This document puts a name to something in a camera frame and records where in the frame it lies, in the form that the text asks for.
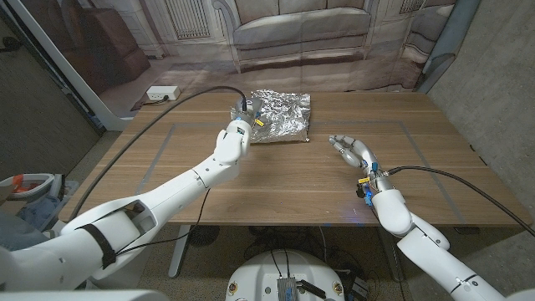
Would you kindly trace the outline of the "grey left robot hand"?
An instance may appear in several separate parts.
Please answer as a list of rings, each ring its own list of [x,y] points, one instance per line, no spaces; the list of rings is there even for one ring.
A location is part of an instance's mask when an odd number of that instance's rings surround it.
[[[231,120],[243,120],[249,125],[254,125],[260,116],[263,101],[260,98],[239,99],[231,108]]]

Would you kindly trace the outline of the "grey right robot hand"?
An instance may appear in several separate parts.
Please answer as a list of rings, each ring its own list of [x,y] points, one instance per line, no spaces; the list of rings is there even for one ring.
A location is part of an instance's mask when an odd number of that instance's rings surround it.
[[[380,170],[376,155],[362,141],[347,135],[330,135],[329,143],[346,163],[361,169],[366,176]]]

